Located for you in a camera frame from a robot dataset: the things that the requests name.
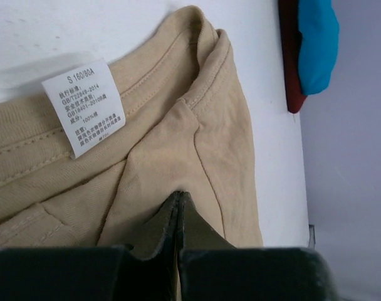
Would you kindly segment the beige t shirt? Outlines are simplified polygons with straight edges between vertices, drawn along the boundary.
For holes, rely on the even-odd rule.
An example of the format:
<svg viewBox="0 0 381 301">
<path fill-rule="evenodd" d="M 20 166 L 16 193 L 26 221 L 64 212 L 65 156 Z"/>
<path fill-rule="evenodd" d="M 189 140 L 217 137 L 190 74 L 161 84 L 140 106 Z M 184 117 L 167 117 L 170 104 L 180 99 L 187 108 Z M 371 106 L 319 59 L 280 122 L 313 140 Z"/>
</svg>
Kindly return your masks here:
<svg viewBox="0 0 381 301">
<path fill-rule="evenodd" d="M 0 103 L 0 250 L 116 245 L 175 192 L 235 247 L 262 244 L 231 42 L 196 6 L 73 83 Z"/>
</svg>

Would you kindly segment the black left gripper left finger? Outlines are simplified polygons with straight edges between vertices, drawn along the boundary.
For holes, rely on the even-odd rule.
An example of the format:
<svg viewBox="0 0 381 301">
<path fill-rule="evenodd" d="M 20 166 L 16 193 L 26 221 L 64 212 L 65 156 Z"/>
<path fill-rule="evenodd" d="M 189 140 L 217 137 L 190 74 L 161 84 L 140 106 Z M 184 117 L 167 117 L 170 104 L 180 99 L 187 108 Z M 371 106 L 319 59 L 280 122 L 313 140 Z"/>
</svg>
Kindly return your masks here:
<svg viewBox="0 0 381 301">
<path fill-rule="evenodd" d="M 176 300 L 179 199 L 113 246 L 2 248 L 0 300 Z"/>
</svg>

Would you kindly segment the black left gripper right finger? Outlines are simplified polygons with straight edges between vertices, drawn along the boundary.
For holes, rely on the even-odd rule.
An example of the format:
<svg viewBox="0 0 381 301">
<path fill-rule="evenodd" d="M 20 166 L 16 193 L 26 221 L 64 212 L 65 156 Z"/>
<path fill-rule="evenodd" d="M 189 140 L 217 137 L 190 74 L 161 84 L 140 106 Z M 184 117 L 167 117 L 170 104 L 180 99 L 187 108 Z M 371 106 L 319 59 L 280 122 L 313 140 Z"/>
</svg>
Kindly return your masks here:
<svg viewBox="0 0 381 301">
<path fill-rule="evenodd" d="M 339 300 L 329 268 L 311 248 L 236 248 L 181 193 L 177 216 L 183 300 Z"/>
</svg>

